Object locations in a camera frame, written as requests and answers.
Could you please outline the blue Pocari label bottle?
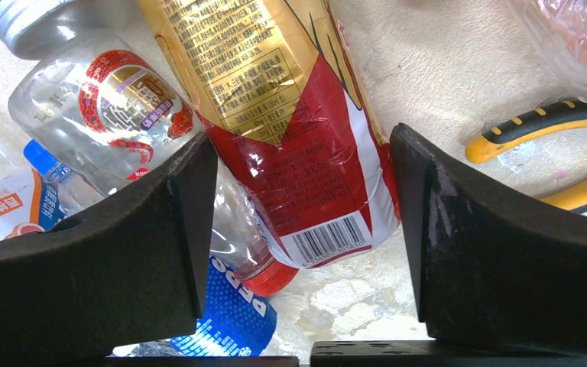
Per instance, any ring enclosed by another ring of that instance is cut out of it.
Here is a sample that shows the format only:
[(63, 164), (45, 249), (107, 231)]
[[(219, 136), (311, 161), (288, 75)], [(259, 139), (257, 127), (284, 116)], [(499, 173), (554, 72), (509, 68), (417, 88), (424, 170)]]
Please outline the blue Pocari label bottle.
[(247, 289), (232, 268), (209, 257), (206, 302), (193, 335), (119, 346), (114, 357), (258, 356), (275, 334), (277, 311)]

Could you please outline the red gold label bottle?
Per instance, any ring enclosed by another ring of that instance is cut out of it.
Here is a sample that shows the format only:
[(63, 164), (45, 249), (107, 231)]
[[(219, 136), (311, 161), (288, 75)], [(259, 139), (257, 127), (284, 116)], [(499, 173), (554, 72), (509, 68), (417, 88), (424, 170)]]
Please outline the red gold label bottle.
[(330, 1), (140, 1), (271, 254), (319, 268), (401, 221), (391, 149)]

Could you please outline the large orange label bottle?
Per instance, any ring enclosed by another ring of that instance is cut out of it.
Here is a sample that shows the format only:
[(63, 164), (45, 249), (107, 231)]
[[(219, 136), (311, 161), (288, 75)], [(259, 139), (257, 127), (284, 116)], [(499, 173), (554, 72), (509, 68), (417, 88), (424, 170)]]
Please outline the large orange label bottle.
[(504, 4), (562, 84), (587, 102), (587, 1)]

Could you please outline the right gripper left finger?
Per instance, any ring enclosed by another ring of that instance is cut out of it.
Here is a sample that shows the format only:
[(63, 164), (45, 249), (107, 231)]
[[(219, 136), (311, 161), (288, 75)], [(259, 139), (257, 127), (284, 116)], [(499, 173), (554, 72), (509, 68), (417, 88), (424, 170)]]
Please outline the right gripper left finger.
[(0, 366), (185, 336), (203, 315), (217, 153), (200, 132), (49, 232), (0, 241)]

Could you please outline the clear bottle red cap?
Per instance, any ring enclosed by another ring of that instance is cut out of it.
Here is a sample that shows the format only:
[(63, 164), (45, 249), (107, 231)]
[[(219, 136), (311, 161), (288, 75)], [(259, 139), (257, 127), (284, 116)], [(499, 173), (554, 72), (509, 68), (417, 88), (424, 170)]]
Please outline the clear bottle red cap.
[(279, 262), (270, 245), (274, 239), (261, 222), (247, 193), (230, 170), (218, 162), (213, 200), (211, 255), (235, 272), (239, 281), (258, 296), (283, 290), (299, 270)]

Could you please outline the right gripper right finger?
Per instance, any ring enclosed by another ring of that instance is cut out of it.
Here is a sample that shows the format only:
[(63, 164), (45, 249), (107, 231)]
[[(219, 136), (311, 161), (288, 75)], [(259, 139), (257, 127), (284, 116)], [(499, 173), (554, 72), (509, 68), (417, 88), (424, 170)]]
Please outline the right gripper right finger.
[(505, 186), (408, 125), (393, 129), (390, 144), (428, 334), (587, 355), (587, 217)]

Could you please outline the yellow black pliers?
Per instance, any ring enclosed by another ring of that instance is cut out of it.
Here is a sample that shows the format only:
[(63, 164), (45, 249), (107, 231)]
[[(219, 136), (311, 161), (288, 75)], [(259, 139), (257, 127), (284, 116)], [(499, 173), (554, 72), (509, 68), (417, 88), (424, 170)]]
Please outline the yellow black pliers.
[[(580, 128), (587, 128), (587, 102), (555, 102), (492, 125), (465, 146), (465, 157), (473, 164), (496, 158), (518, 172), (524, 162), (543, 155), (553, 163), (555, 154), (563, 152), (560, 148), (546, 153), (536, 143), (538, 138)], [(587, 213), (587, 178), (540, 200), (573, 213)]]

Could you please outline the clear jar silver lid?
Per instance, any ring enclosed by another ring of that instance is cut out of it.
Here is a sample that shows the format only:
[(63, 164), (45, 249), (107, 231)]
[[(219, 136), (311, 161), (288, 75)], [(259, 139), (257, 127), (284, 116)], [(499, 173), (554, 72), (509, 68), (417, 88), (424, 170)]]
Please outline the clear jar silver lid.
[(133, 1), (0, 1), (0, 40), (34, 68), (12, 119), (108, 196), (202, 128), (193, 107), (117, 34)]

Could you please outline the white orange label bottle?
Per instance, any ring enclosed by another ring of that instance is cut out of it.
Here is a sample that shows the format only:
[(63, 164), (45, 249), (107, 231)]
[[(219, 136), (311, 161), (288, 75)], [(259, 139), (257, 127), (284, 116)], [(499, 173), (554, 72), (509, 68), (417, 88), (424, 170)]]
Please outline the white orange label bottle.
[(103, 199), (35, 140), (24, 147), (23, 156), (29, 167), (0, 178), (0, 241), (46, 232)]

